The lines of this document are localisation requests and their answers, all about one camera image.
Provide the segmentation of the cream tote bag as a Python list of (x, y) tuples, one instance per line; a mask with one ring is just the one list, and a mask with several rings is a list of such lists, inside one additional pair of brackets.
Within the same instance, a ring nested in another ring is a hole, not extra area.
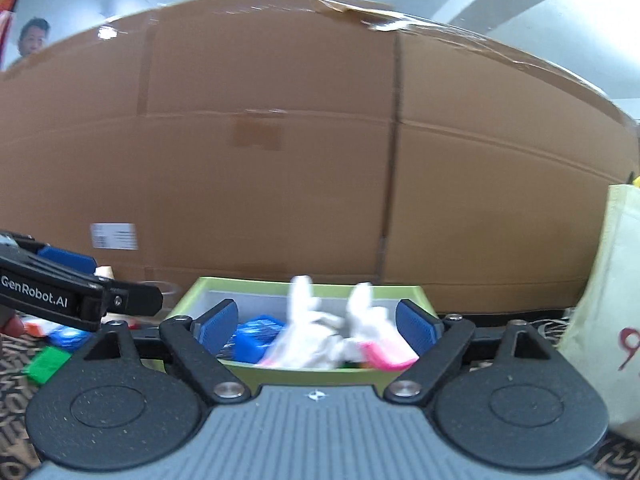
[(639, 189), (612, 185), (599, 247), (559, 350), (596, 389), (616, 434), (639, 440)]

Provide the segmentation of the dark blue medicine box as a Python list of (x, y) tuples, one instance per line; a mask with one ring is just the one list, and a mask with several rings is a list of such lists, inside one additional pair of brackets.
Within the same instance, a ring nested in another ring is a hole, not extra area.
[(68, 326), (58, 326), (48, 335), (51, 346), (74, 353), (92, 337), (92, 333)]

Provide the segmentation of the clear plastic cup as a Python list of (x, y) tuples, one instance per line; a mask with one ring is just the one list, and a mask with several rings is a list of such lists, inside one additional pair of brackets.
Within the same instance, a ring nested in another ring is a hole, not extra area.
[(141, 285), (156, 288), (162, 295), (162, 305), (154, 314), (149, 312), (137, 313), (138, 318), (147, 318), (154, 322), (160, 322), (170, 315), (170, 312), (175, 309), (175, 306), (182, 297), (182, 289), (175, 283), (166, 281), (142, 281)]

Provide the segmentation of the blue cube box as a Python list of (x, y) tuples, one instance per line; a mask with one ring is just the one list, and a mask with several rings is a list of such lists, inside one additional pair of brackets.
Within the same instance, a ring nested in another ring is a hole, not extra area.
[(231, 337), (232, 361), (258, 363), (284, 326), (285, 322), (269, 315), (259, 315), (239, 324)]

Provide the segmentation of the pink white glove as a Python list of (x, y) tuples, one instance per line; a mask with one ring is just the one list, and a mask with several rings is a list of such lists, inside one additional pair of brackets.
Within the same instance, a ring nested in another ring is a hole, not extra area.
[(357, 284), (346, 306), (349, 336), (343, 358), (384, 372), (399, 372), (411, 366), (418, 355), (390, 322), (388, 310), (373, 304), (370, 283)]
[(288, 320), (258, 367), (274, 370), (335, 370), (344, 364), (345, 320), (320, 310), (321, 299), (307, 275), (292, 278)]

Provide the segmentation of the white shipping label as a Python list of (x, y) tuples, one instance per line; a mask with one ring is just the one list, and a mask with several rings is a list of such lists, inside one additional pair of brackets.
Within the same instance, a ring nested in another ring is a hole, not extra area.
[(137, 250), (138, 238), (133, 223), (93, 223), (92, 246), (105, 250)]

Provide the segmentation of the large brown cardboard box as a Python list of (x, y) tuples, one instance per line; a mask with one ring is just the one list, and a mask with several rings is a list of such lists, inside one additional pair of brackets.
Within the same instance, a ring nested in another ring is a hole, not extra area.
[[(558, 66), (334, 0), (193, 0), (1, 75), (1, 224), (125, 280), (418, 285), (574, 304), (639, 128)], [(92, 246), (133, 223), (137, 250)]]

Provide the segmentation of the black tan lettered mat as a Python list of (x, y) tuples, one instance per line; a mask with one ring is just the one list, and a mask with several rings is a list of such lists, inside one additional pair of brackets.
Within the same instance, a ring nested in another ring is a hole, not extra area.
[[(1, 478), (24, 479), (39, 465), (24, 425), (27, 404), (38, 390), (26, 367), (48, 344), (30, 335), (3, 336), (1, 342)], [(594, 464), (610, 479), (638, 479), (639, 445), (609, 434)]]

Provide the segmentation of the person behind box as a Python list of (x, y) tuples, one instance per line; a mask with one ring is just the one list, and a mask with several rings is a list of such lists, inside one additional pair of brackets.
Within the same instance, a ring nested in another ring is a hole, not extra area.
[(50, 24), (45, 18), (32, 18), (21, 29), (18, 37), (18, 53), (22, 58), (38, 52), (46, 44)]

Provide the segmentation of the orange white box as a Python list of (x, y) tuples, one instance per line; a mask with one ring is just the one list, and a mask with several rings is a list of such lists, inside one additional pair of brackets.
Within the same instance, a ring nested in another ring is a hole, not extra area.
[(25, 333), (36, 338), (46, 338), (58, 327), (58, 324), (47, 320), (40, 320), (40, 318), (25, 320), (23, 325)]

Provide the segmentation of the green small box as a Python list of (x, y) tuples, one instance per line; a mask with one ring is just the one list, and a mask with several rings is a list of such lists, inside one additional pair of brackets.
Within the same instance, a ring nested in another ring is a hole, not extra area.
[(23, 373), (31, 382), (42, 386), (60, 370), (71, 356), (70, 352), (56, 347), (43, 348), (24, 367)]

